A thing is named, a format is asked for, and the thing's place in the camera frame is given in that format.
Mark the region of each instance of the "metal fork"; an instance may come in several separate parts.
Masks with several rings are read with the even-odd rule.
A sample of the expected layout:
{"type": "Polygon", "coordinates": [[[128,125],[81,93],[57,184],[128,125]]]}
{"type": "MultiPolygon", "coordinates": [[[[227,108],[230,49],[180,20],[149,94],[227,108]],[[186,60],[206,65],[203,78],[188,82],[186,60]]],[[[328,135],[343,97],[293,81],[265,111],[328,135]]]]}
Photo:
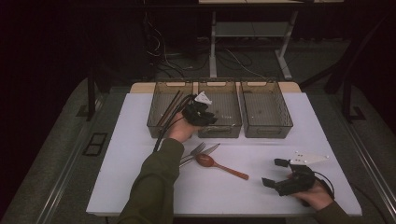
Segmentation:
{"type": "MultiPolygon", "coordinates": [[[[208,148],[207,150],[202,151],[202,152],[200,152],[200,153],[198,153],[198,154],[206,154],[206,155],[209,155],[209,154],[212,153],[214,150],[216,150],[216,148],[218,148],[219,145],[220,145],[220,143],[218,143],[218,144],[214,145],[213,147],[210,147],[210,148],[208,148]]],[[[196,154],[194,157],[189,158],[189,159],[186,160],[186,161],[181,162],[180,165],[179,165],[178,167],[182,167],[182,166],[184,166],[185,164],[187,164],[187,163],[189,163],[189,162],[191,162],[191,161],[194,161],[194,160],[195,160],[195,157],[196,157],[198,154],[196,154]]]]}
{"type": "Polygon", "coordinates": [[[181,158],[180,163],[189,160],[190,158],[193,158],[196,154],[200,153],[202,150],[204,150],[206,144],[201,143],[198,147],[196,147],[189,155],[181,158]]]}

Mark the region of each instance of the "wooden spoon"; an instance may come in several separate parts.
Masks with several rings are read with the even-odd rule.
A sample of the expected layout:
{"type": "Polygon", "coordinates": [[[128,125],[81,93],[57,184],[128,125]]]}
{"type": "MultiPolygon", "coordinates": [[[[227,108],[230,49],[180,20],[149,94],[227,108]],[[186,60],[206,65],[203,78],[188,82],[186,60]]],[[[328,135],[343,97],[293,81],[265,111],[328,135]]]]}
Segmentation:
{"type": "Polygon", "coordinates": [[[211,167],[211,166],[215,166],[218,167],[224,171],[227,171],[230,174],[236,175],[238,177],[241,177],[242,179],[248,179],[248,175],[242,174],[240,172],[237,172],[235,170],[232,170],[230,168],[227,168],[225,166],[222,166],[218,163],[215,162],[215,160],[213,160],[213,158],[211,158],[210,156],[206,155],[206,154],[197,154],[195,156],[195,159],[198,161],[198,163],[204,167],[211,167]]]}

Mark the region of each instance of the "fork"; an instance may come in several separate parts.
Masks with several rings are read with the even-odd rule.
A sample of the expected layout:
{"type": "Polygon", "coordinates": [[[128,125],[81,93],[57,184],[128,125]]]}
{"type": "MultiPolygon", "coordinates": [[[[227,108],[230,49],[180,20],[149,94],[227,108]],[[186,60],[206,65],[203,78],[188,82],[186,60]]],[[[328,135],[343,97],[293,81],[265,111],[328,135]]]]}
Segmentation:
{"type": "Polygon", "coordinates": [[[194,157],[196,154],[200,153],[202,150],[204,150],[206,144],[205,143],[201,143],[198,147],[196,147],[189,155],[181,158],[180,163],[182,163],[183,161],[187,161],[188,159],[194,157]]]}

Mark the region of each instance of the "human arm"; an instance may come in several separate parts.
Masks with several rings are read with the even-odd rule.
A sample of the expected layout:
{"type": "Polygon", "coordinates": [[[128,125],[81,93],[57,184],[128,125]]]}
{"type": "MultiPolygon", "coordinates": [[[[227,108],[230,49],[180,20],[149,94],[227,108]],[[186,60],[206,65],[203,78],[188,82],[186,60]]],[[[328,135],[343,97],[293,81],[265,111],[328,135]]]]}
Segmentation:
{"type": "Polygon", "coordinates": [[[134,181],[130,199],[122,210],[117,223],[173,222],[174,183],[179,175],[179,163],[184,147],[199,127],[190,125],[176,114],[168,138],[160,150],[149,155],[143,162],[140,174],[134,181]]]}
{"type": "Polygon", "coordinates": [[[316,181],[312,189],[292,194],[306,201],[317,212],[315,219],[319,224],[360,224],[356,217],[350,217],[340,205],[332,199],[327,190],[316,181]]]}

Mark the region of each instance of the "wire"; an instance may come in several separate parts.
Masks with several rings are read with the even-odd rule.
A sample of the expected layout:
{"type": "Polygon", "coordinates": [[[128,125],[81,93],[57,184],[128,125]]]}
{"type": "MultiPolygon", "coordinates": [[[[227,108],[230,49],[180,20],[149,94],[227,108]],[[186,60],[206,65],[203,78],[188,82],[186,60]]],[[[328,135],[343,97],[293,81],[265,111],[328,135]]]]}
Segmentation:
{"type": "Polygon", "coordinates": [[[224,63],[223,59],[224,60],[227,60],[227,59],[225,59],[223,56],[220,56],[220,54],[216,54],[216,59],[219,61],[219,63],[221,63],[224,67],[226,67],[228,69],[231,69],[231,70],[234,70],[234,71],[243,70],[243,68],[241,66],[238,66],[237,68],[233,68],[233,67],[227,65],[226,63],[224,63]]]}
{"type": "Polygon", "coordinates": [[[152,152],[157,152],[158,151],[158,147],[160,146],[161,141],[163,140],[163,137],[165,136],[166,132],[168,131],[168,129],[170,128],[170,123],[172,121],[172,119],[175,117],[176,113],[178,113],[182,108],[182,106],[189,100],[191,100],[191,97],[193,95],[189,94],[187,96],[185,96],[180,103],[176,106],[176,108],[174,109],[174,111],[172,112],[172,114],[169,116],[168,120],[165,122],[165,124],[163,125],[163,129],[160,132],[160,135],[158,136],[157,142],[155,143],[154,149],[152,152]]]}
{"type": "Polygon", "coordinates": [[[183,70],[185,70],[185,71],[198,71],[198,70],[201,70],[202,68],[205,67],[205,65],[206,65],[208,60],[209,60],[209,56],[205,57],[205,61],[204,61],[204,63],[201,66],[196,67],[196,68],[183,68],[183,70]]]}
{"type": "Polygon", "coordinates": [[[177,71],[180,71],[180,72],[179,72],[180,75],[181,75],[182,77],[185,77],[185,76],[184,76],[184,73],[183,73],[183,70],[184,70],[184,69],[183,69],[180,65],[168,61],[168,64],[170,64],[170,63],[171,63],[172,65],[174,65],[174,66],[177,67],[177,69],[176,69],[175,67],[172,67],[172,68],[176,69],[177,71]]]}
{"type": "MultiPolygon", "coordinates": [[[[244,56],[248,59],[248,63],[242,63],[242,65],[244,65],[244,66],[251,66],[251,65],[253,64],[253,61],[251,60],[250,57],[248,57],[248,56],[246,55],[246,53],[243,53],[243,52],[238,52],[238,53],[241,54],[241,55],[244,55],[244,56]]],[[[221,54],[218,54],[217,56],[218,56],[219,58],[221,58],[221,59],[223,59],[223,60],[229,62],[229,63],[235,63],[235,64],[240,65],[239,62],[241,62],[241,60],[239,60],[239,62],[238,62],[238,61],[235,61],[235,60],[227,59],[227,58],[221,56],[221,54]]]]}
{"type": "Polygon", "coordinates": [[[292,59],[290,59],[286,65],[281,68],[280,70],[283,71],[285,68],[289,67],[289,65],[295,60],[297,59],[303,52],[305,52],[307,49],[309,49],[311,47],[311,41],[309,41],[308,46],[306,46],[301,52],[299,52],[296,56],[294,56],[292,59]]]}
{"type": "Polygon", "coordinates": [[[161,46],[161,41],[157,38],[157,36],[155,36],[155,35],[149,35],[149,37],[152,37],[152,38],[154,38],[156,41],[157,41],[157,47],[155,48],[155,49],[153,49],[153,51],[155,51],[156,53],[153,53],[153,52],[151,52],[151,51],[149,51],[149,50],[147,50],[147,53],[148,54],[150,54],[150,55],[152,55],[152,56],[154,56],[154,57],[160,57],[161,56],[161,53],[160,52],[157,52],[157,50],[160,48],[160,46],[161,46]]]}
{"type": "Polygon", "coordinates": [[[239,65],[241,65],[241,67],[242,67],[243,69],[245,69],[246,71],[248,71],[249,73],[251,73],[251,74],[253,74],[253,75],[256,75],[256,76],[259,76],[259,77],[265,77],[265,76],[263,76],[263,75],[260,75],[260,74],[258,74],[258,73],[255,73],[255,72],[253,72],[253,71],[247,69],[247,68],[238,60],[238,58],[236,58],[236,56],[235,56],[232,52],[230,52],[228,49],[225,49],[225,50],[227,50],[227,51],[236,59],[236,61],[239,63],[239,65]]]}
{"type": "Polygon", "coordinates": [[[358,186],[356,186],[355,184],[348,182],[349,185],[353,188],[356,189],[358,192],[360,192],[367,200],[370,201],[370,203],[375,207],[376,211],[379,213],[379,215],[382,217],[382,220],[384,221],[384,223],[389,224],[387,219],[385,218],[384,213],[382,213],[381,209],[379,209],[378,205],[376,205],[376,203],[374,202],[374,200],[367,194],[365,193],[361,188],[359,188],[358,186]]]}
{"type": "Polygon", "coordinates": [[[173,123],[171,123],[171,124],[169,125],[169,128],[172,127],[176,122],[178,122],[178,121],[181,120],[181,119],[184,119],[184,117],[181,117],[180,119],[175,120],[173,123]]]}
{"type": "MultiPolygon", "coordinates": [[[[175,69],[175,70],[178,71],[177,68],[175,68],[174,66],[172,66],[172,65],[169,63],[169,61],[168,61],[168,59],[167,59],[167,57],[166,57],[166,46],[165,46],[165,40],[164,40],[164,39],[163,39],[163,57],[165,58],[165,61],[166,61],[166,63],[169,65],[169,67],[171,67],[171,68],[173,68],[173,69],[175,69]]],[[[180,73],[180,75],[181,75],[182,77],[184,77],[183,70],[180,70],[179,73],[180,73]]]]}
{"type": "Polygon", "coordinates": [[[180,72],[180,70],[178,70],[178,69],[175,69],[175,67],[173,67],[173,66],[169,66],[168,64],[166,64],[166,63],[161,63],[161,65],[162,66],[165,66],[165,67],[168,67],[168,68],[171,68],[172,70],[175,70],[175,71],[177,71],[179,74],[180,74],[180,76],[181,77],[185,77],[184,75],[183,75],[183,73],[182,72],[180,72]]]}
{"type": "Polygon", "coordinates": [[[245,49],[245,48],[248,48],[248,49],[254,48],[255,49],[260,46],[266,46],[266,44],[268,44],[268,42],[269,42],[269,41],[267,41],[266,43],[261,43],[261,42],[259,42],[260,39],[258,37],[255,37],[254,39],[250,39],[249,37],[236,38],[236,39],[233,39],[234,41],[231,43],[228,43],[226,41],[229,39],[230,38],[221,38],[221,37],[217,38],[216,48],[227,48],[228,47],[228,48],[238,48],[238,49],[245,49]],[[240,45],[235,44],[235,41],[237,43],[244,42],[246,44],[255,43],[255,42],[256,43],[251,44],[250,46],[240,46],[240,45]]]}
{"type": "Polygon", "coordinates": [[[330,186],[332,187],[332,196],[335,197],[335,191],[334,191],[334,186],[332,185],[332,181],[330,181],[330,179],[327,178],[326,175],[323,175],[319,172],[314,171],[314,174],[321,175],[323,178],[325,178],[327,180],[327,182],[329,182],[330,186]]]}
{"type": "Polygon", "coordinates": [[[165,69],[161,69],[161,68],[159,68],[159,67],[157,67],[157,69],[158,70],[160,70],[160,71],[162,71],[162,72],[164,72],[166,75],[168,75],[169,77],[174,77],[174,76],[172,76],[170,73],[168,73],[165,69]]]}

